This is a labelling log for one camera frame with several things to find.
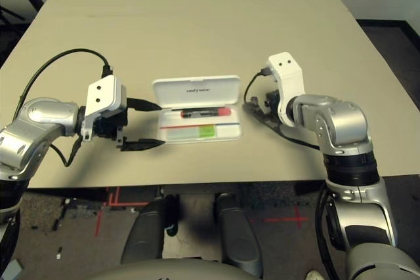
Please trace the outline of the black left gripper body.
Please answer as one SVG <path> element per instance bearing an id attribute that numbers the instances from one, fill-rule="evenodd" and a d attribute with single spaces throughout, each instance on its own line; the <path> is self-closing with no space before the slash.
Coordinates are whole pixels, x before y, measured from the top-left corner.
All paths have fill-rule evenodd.
<path id="1" fill-rule="evenodd" d="M 101 117 L 94 122 L 93 133 L 99 138 L 113 140 L 116 147 L 123 148 L 125 138 L 123 128 L 128 125 L 128 110 L 110 117 Z"/>

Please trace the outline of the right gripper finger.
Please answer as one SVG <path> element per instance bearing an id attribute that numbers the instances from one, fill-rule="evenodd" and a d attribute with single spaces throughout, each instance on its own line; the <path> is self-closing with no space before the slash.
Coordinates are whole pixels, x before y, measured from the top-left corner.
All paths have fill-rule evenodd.
<path id="1" fill-rule="evenodd" d="M 278 127 L 280 124 L 279 119 L 275 118 L 271 112 L 265 113 L 261 109 L 259 109 L 254 111 L 254 115 L 260 123 L 268 127 Z"/>

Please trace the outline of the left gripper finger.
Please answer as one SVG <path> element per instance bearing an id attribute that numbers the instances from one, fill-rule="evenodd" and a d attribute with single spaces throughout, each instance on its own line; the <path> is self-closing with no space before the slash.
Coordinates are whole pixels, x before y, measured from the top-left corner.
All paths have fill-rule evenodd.
<path id="1" fill-rule="evenodd" d="M 135 111 L 161 111 L 162 108 L 150 101 L 137 99 L 137 98 L 127 98 L 127 107 L 134 109 Z"/>
<path id="2" fill-rule="evenodd" d="M 145 151 L 156 148 L 165 144 L 165 141 L 157 139 L 139 139 L 137 141 L 123 140 L 123 144 L 120 148 L 121 151 Z"/>

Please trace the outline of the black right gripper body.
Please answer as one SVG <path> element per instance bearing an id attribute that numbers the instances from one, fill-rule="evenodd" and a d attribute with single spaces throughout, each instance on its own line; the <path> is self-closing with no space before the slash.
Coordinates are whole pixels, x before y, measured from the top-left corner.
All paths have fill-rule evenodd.
<path id="1" fill-rule="evenodd" d="M 278 89 L 273 90 L 265 94 L 266 99 L 264 101 L 264 106 L 269 109 L 269 115 L 273 119 L 278 119 L 278 106 L 280 103 L 280 92 Z"/>

